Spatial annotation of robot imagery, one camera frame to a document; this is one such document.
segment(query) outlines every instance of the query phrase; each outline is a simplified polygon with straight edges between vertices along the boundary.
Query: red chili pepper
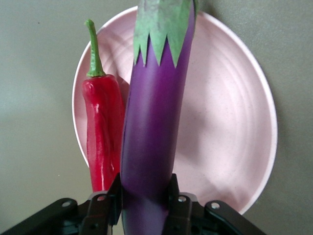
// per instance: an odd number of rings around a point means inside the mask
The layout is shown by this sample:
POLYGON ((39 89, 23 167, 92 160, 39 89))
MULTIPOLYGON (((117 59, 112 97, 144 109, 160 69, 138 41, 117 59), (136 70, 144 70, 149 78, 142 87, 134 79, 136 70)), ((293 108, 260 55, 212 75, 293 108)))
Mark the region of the red chili pepper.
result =
POLYGON ((87 159, 92 190, 108 190, 120 171, 120 153, 125 107, 118 82, 102 69, 94 23, 90 32, 90 79, 83 81, 87 112, 87 159))

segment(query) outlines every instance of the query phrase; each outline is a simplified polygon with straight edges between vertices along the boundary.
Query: gray background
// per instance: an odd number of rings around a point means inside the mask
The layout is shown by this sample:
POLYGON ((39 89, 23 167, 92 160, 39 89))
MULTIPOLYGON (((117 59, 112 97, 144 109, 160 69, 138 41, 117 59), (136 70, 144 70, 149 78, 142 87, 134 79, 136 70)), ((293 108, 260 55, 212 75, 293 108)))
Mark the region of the gray background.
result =
MULTIPOLYGON (((99 28, 137 0, 0 1, 0 233, 91 193, 71 113, 75 70, 99 28)), ((313 232, 313 1, 202 0, 259 61, 278 116, 272 175, 245 217, 269 235, 313 232)), ((122 234, 121 228, 114 234, 122 234)))

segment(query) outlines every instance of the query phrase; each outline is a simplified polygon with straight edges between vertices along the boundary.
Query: green stem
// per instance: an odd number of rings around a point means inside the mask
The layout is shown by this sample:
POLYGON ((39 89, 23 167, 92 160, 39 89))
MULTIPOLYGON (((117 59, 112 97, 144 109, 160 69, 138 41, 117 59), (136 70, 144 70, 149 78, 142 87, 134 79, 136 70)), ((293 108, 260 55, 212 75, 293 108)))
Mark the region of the green stem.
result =
POLYGON ((99 56, 98 39, 96 30, 94 28, 94 23, 92 20, 88 19, 85 25, 89 29, 90 33, 90 69, 87 73, 88 77, 98 77, 106 75, 102 69, 102 64, 99 56))

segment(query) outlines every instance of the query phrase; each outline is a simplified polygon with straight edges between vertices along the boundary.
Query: round dish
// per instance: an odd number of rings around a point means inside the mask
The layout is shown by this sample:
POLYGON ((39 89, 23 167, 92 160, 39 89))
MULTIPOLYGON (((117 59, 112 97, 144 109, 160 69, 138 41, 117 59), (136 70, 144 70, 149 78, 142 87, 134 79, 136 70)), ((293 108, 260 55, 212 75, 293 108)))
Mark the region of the round dish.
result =
MULTIPOLYGON (((106 73, 118 77, 124 100, 133 65, 136 7, 98 31, 106 73)), ((86 163, 87 116, 81 83, 89 44, 77 67, 72 96, 76 137, 86 163)), ((244 43, 200 12, 181 109, 174 173, 179 189, 204 205, 223 200, 243 214, 263 191, 275 160, 277 119, 267 80, 244 43)))

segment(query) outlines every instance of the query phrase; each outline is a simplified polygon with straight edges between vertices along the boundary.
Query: eggplant skin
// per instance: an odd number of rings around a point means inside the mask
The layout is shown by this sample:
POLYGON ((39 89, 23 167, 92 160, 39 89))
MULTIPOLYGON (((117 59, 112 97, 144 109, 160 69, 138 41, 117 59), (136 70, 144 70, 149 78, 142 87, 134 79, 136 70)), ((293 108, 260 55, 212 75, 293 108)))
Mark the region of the eggplant skin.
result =
POLYGON ((141 53, 133 67, 126 107, 122 152, 123 226, 126 235, 161 234, 168 213, 169 185, 177 143, 192 39, 191 4, 188 29, 175 67, 166 40, 158 65, 150 39, 147 61, 141 53))

